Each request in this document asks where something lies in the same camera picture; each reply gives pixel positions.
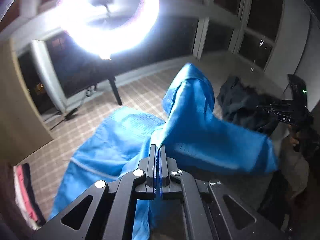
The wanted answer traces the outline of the person's right hand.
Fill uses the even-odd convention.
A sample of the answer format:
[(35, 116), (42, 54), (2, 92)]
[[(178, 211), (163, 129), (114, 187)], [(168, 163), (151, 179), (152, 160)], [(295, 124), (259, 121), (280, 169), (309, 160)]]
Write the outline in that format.
[(288, 126), (288, 130), (289, 130), (289, 141), (293, 146), (293, 150), (295, 152), (300, 152), (301, 150), (301, 129), (297, 126), (292, 126), (289, 125)]

